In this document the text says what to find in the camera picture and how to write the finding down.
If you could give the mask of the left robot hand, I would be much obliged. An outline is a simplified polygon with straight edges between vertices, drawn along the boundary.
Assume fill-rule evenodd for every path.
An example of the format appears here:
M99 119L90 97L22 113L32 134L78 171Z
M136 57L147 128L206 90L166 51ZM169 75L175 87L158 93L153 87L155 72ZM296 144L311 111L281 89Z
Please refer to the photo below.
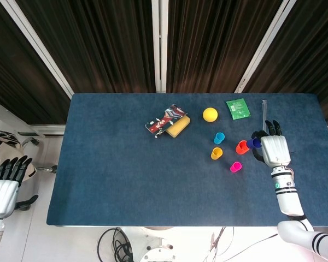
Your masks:
M25 201L17 201L26 170L32 158L23 156L6 159L0 165L0 219L9 217L14 210L27 210L37 199L33 195Z

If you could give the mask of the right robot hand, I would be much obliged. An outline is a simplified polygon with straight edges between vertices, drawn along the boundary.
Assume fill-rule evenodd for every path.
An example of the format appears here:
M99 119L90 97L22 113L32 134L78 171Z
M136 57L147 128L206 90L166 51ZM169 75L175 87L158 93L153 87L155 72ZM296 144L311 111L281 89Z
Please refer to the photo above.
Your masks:
M256 160L265 163L270 168L288 166L291 162L290 152L280 124L273 120L265 121L268 133L264 130L255 131L251 138L260 142L260 148L252 149Z

